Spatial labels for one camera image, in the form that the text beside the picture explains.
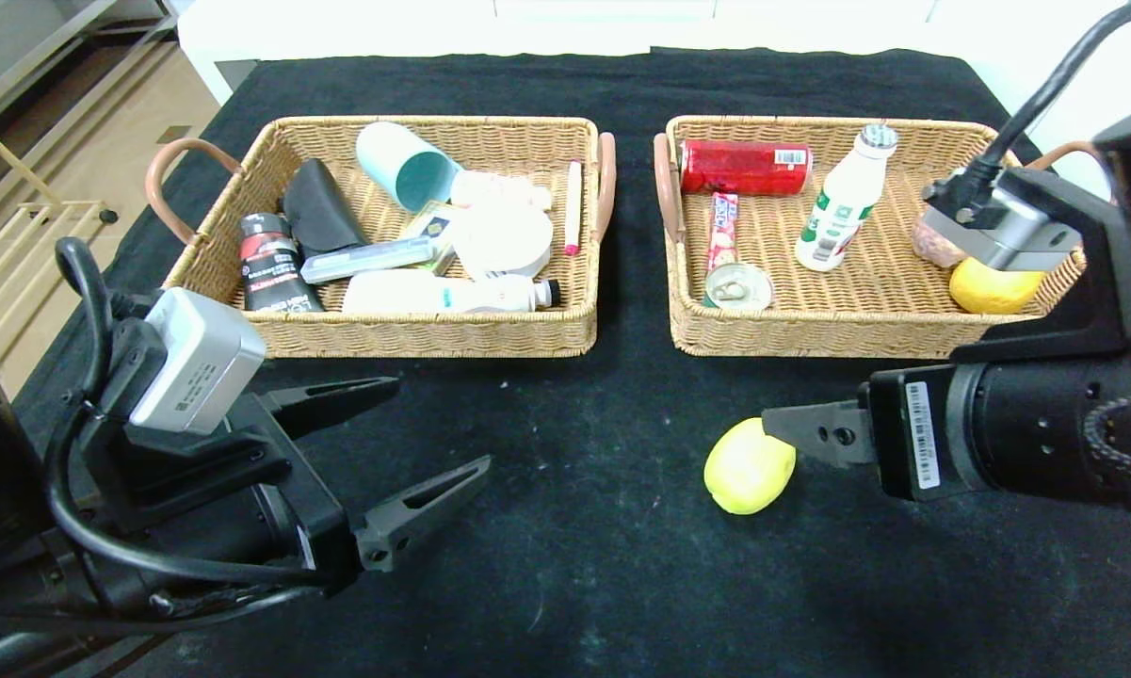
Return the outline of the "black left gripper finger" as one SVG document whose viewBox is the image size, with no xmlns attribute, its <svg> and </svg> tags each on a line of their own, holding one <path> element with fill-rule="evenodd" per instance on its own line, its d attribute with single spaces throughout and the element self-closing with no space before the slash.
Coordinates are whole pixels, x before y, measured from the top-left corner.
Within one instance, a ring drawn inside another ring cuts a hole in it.
<svg viewBox="0 0 1131 678">
<path fill-rule="evenodd" d="M 335 428 L 392 400 L 400 379 L 374 377 L 359 380 L 323 381 L 293 389 L 268 391 L 259 395 L 265 411 L 280 429 L 297 439 L 325 428 Z"/>
<path fill-rule="evenodd" d="M 363 570 L 392 573 L 466 510 L 487 482 L 492 456 L 470 460 L 385 498 L 366 510 L 357 538 Z"/>
</svg>

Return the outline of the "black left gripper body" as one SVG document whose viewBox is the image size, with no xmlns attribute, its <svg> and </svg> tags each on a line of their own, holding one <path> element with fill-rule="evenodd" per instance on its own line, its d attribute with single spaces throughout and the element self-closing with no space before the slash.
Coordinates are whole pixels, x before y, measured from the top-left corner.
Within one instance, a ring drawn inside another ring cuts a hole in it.
<svg viewBox="0 0 1131 678">
<path fill-rule="evenodd" d="M 348 514 L 259 395 L 238 396 L 206 437 L 146 443 L 143 523 L 195 527 L 196 557 L 241 565 L 288 557 L 302 575 L 285 585 L 333 595 L 362 569 Z"/>
</svg>

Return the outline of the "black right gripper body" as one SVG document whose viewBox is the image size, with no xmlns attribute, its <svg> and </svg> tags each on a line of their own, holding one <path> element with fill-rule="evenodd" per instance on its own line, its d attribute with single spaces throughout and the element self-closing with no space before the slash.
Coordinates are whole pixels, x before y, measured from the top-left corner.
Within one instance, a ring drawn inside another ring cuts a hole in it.
<svg viewBox="0 0 1131 678">
<path fill-rule="evenodd" d="M 874 374 L 863 397 L 884 494 L 917 503 L 978 491 L 1128 503 L 1131 479 L 1095 460 L 1082 434 L 1086 411 L 1112 381 L 1087 361 Z"/>
</svg>

